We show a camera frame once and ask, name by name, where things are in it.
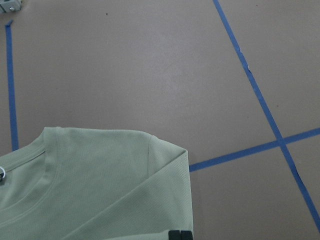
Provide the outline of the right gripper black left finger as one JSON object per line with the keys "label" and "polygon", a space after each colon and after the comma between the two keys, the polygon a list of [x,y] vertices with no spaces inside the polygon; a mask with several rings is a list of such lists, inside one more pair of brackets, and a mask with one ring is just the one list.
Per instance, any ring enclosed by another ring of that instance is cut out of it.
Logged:
{"label": "right gripper black left finger", "polygon": [[170,230],[168,232],[168,240],[181,240],[181,232],[179,230]]}

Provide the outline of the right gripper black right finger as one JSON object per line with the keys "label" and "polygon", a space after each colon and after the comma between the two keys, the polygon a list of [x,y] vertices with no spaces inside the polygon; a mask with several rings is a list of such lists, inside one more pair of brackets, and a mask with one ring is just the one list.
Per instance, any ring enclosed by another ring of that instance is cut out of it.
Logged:
{"label": "right gripper black right finger", "polygon": [[190,230],[182,230],[180,232],[181,240],[193,240],[193,233]]}

